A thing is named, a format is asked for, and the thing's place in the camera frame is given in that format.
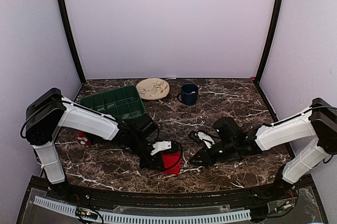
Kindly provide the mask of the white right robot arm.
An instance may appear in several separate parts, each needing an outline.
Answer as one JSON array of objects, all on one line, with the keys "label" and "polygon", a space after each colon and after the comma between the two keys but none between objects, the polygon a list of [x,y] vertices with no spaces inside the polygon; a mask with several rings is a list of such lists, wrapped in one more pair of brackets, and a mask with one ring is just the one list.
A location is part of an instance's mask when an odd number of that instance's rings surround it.
[{"label": "white right robot arm", "polygon": [[274,184],[269,187],[269,196],[274,200],[281,199],[290,186],[325,158],[336,155],[336,107],[322,98],[314,99],[311,106],[298,114],[248,131],[243,131],[232,117],[218,119],[213,128],[219,142],[206,132],[190,132],[191,139],[204,144],[190,159],[190,164],[210,167],[219,159],[229,161],[235,156],[254,156],[278,145],[312,137],[298,156],[278,170]]}]

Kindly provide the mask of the red sock with white pattern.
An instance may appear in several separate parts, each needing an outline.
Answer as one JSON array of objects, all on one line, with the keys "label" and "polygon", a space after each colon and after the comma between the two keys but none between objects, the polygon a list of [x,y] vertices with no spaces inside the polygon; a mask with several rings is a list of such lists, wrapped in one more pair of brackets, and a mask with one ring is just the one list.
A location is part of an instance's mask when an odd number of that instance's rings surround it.
[{"label": "red sock with white pattern", "polygon": [[179,152],[170,154],[161,154],[164,164],[164,171],[162,173],[168,175],[178,175],[181,168],[182,154]]}]

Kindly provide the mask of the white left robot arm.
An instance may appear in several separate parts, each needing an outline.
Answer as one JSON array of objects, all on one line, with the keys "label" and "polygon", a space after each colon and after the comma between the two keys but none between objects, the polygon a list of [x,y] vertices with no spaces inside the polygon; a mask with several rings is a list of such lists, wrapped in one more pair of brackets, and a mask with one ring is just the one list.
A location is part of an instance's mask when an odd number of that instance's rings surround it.
[{"label": "white left robot arm", "polygon": [[148,136],[158,129],[151,117],[145,114],[127,118],[103,113],[112,109],[91,109],[77,104],[64,97],[58,88],[50,89],[28,106],[20,136],[35,150],[49,182],[54,185],[54,193],[63,201],[74,197],[74,188],[65,182],[66,174],[53,143],[57,128],[72,128],[104,140],[117,140],[139,156],[141,167],[164,170],[160,153],[170,149],[172,144],[148,141]]}]

